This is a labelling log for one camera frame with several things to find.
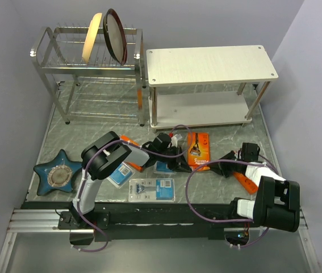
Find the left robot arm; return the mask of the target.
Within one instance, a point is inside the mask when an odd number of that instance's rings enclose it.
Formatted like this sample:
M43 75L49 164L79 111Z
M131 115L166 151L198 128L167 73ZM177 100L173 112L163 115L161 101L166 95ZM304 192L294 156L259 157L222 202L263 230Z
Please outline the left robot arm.
M107 179L122 163L132 163L148 168L156 162L163 162L175 172L191 172L185 152L172 144L172 138L159 133L154 140L139 146L122 139L116 132L109 131L86 147L82 153L82 181L73 199L71 221L78 228L91 224L91 211L95 207L95 198L101 182Z

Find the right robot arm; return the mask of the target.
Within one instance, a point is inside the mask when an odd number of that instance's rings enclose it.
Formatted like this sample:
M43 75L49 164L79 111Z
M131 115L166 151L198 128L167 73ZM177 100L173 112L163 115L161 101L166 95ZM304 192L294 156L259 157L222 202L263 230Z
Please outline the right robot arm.
M247 182L244 188L256 189L254 200L236 197L231 201L228 222L241 226L249 219L258 226L295 232L300 223L300 185L279 176L261 158L259 145L243 143L238 152L231 151L209 165L225 178L241 175Z

